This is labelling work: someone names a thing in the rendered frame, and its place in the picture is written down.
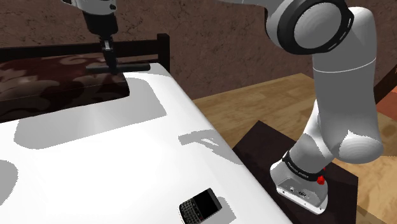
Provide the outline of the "bed with white cover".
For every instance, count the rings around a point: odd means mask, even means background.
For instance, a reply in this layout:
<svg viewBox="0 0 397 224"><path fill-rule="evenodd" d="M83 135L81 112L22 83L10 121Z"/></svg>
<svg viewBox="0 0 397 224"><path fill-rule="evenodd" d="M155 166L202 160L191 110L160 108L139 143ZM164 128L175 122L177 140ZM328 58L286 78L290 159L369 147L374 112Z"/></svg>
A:
<svg viewBox="0 0 397 224"><path fill-rule="evenodd" d="M128 97L0 123L0 224L183 224L208 188L204 224L291 224L169 74L169 36L137 47L159 61Z"/></svg>

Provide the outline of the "dark brown patterned pillow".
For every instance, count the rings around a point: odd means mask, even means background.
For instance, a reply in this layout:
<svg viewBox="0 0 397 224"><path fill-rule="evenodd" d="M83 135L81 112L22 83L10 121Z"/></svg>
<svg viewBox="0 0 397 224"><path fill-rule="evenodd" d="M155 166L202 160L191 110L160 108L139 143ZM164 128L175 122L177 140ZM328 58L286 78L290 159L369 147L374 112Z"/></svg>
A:
<svg viewBox="0 0 397 224"><path fill-rule="evenodd" d="M99 53L0 63L0 123L129 96L122 73L85 71L104 64Z"/></svg>

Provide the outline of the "black phone with keypad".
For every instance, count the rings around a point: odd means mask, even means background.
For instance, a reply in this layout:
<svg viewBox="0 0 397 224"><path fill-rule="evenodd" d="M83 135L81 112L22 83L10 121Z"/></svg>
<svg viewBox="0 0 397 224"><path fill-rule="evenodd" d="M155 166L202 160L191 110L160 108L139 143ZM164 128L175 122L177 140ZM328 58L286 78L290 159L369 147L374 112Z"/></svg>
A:
<svg viewBox="0 0 397 224"><path fill-rule="evenodd" d="M208 188L182 202L178 209L183 224L201 224L220 211L222 205L213 190Z"/></svg>

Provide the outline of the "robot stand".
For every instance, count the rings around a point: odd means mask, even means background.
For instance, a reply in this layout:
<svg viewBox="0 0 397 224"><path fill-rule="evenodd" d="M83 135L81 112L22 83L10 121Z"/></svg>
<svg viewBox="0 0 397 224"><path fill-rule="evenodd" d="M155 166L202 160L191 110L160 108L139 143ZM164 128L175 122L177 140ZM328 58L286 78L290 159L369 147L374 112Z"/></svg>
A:
<svg viewBox="0 0 397 224"><path fill-rule="evenodd" d="M288 136L258 121L233 151L292 224L356 224L358 177L334 163L328 164L325 170L328 205L322 214L313 214L277 193L270 166L294 144Z"/></svg>

